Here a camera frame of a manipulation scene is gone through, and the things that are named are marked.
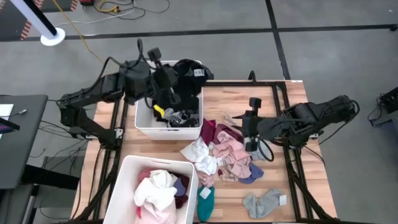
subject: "wooden table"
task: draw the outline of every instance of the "wooden table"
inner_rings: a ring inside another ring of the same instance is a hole
[[[286,81],[287,93],[291,105],[307,102],[304,85],[301,81]],[[243,114],[245,110],[250,110],[249,98],[258,97],[262,99],[262,108],[259,109],[259,116],[276,116],[274,97],[270,87],[210,87],[206,86],[203,91],[205,99],[205,118],[215,119],[217,123],[223,121],[224,115],[231,116]],[[282,93],[279,93],[280,104],[283,105]],[[108,128],[113,110],[113,104],[98,103],[94,120],[100,125]],[[135,107],[130,106],[127,114],[126,132],[121,151],[121,161],[127,155],[138,155],[146,157],[156,157],[186,161],[180,150],[187,146],[191,141],[152,141],[134,127]],[[309,141],[308,147],[320,154],[318,141]],[[96,155],[100,145],[97,141],[89,143],[86,151],[85,161],[81,174],[81,202],[77,214],[87,206],[93,178],[93,168]],[[273,162],[254,161],[253,163],[263,169],[264,176],[257,179],[252,184],[240,182],[223,182],[215,175],[215,209],[209,222],[291,222],[295,221],[294,209],[290,197],[287,171],[285,168],[284,153],[281,147],[271,145],[275,154]],[[98,165],[96,168],[95,184],[93,195],[96,192],[100,179],[101,166],[104,150],[100,152]],[[322,162],[306,149],[302,151],[302,162],[307,180],[309,191],[317,202],[331,216],[336,217],[335,206],[331,197],[328,178]],[[287,195],[287,205],[278,207],[272,211],[265,219],[253,220],[249,217],[248,211],[243,207],[243,198],[254,193],[257,197],[265,194],[269,189],[279,189]],[[305,207],[303,197],[297,188],[298,199],[302,217],[305,217]],[[100,217],[104,217],[108,194],[103,197],[101,203]],[[73,206],[76,209],[78,201],[78,191]]]

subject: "purple sock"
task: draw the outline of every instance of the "purple sock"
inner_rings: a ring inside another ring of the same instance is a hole
[[[181,179],[178,178],[177,181],[174,183],[174,186],[177,189],[177,193],[175,196],[183,196],[185,194],[185,187],[182,185]]]
[[[239,181],[244,183],[244,184],[251,184],[257,178],[260,178],[260,177],[262,177],[264,175],[264,171],[262,171],[262,169],[258,168],[252,162],[249,164],[249,168],[250,168],[250,171],[251,171],[251,175],[248,178],[244,178],[244,179],[239,178]]]

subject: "concrete floor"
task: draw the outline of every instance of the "concrete floor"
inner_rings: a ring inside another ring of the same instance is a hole
[[[161,3],[139,0],[138,6],[161,10]],[[264,1],[170,0],[164,14],[147,14],[136,21],[110,19],[78,28],[83,34],[117,34],[200,29],[270,27]],[[272,0],[278,27],[353,26],[398,22],[394,0]],[[104,15],[78,7],[68,12],[72,20],[90,21]],[[64,22],[60,13],[46,16]],[[75,35],[69,25],[68,35]],[[29,36],[37,36],[35,29]],[[290,76],[303,80],[310,101],[319,103],[346,94],[361,106],[361,112],[321,146],[333,200],[339,218],[369,223],[396,223],[398,219],[398,133],[389,126],[372,128],[366,117],[376,106],[375,99],[398,86],[398,32],[389,30],[347,30],[286,32],[280,34]],[[283,79],[274,37],[266,34],[186,35],[145,37],[144,49],[159,47],[164,60],[201,60],[216,79],[246,79],[255,70],[261,79]],[[87,40],[101,58],[136,58],[136,39]],[[64,93],[88,86],[100,71],[100,64],[80,40],[66,40],[57,47],[39,42],[0,43],[0,93],[45,93],[57,99]],[[44,120],[59,121],[57,107],[48,103]],[[338,126],[325,129],[325,136]],[[39,133],[32,155],[53,156],[74,140]],[[41,165],[43,157],[29,163]],[[48,208],[46,214],[68,216],[65,208]],[[35,223],[49,223],[37,214]]]

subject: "clothing pile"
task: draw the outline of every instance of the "clothing pile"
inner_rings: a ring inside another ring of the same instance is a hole
[[[134,192],[136,224],[175,224],[177,209],[188,200],[190,178],[166,170],[144,169]]]
[[[200,63],[183,59],[178,61],[173,69],[178,73],[178,83],[173,86],[173,93],[177,94],[181,101],[172,103],[172,92],[165,91],[158,99],[152,100],[152,107],[158,105],[164,109],[164,117],[154,110],[154,117],[158,122],[167,123],[173,128],[199,127],[199,98],[202,86],[207,80],[214,79],[208,68]]]
[[[240,131],[233,128],[232,119],[226,115],[224,122],[203,120],[200,137],[180,152],[193,162],[203,185],[198,190],[197,214],[201,222],[207,221],[214,208],[214,175],[222,181],[251,184],[264,175],[264,171],[252,163],[261,155],[245,151]]]

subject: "white laundry basket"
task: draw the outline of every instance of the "white laundry basket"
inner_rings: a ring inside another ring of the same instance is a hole
[[[138,187],[138,175],[144,168],[164,169],[190,178],[187,189],[188,201],[182,208],[177,209],[176,224],[193,223],[198,191],[198,176],[193,164],[150,157],[126,156],[113,189],[104,224],[134,224],[134,220],[138,218],[134,192]]]
[[[168,63],[171,66],[177,62],[178,61],[162,61],[162,63]],[[199,138],[201,126],[203,124],[203,88],[197,97],[199,99],[199,127],[168,128],[165,122],[156,121],[156,118],[153,116],[153,110],[146,106],[144,99],[137,102],[134,125],[152,140],[195,140]],[[152,100],[147,100],[148,104],[151,105]]]

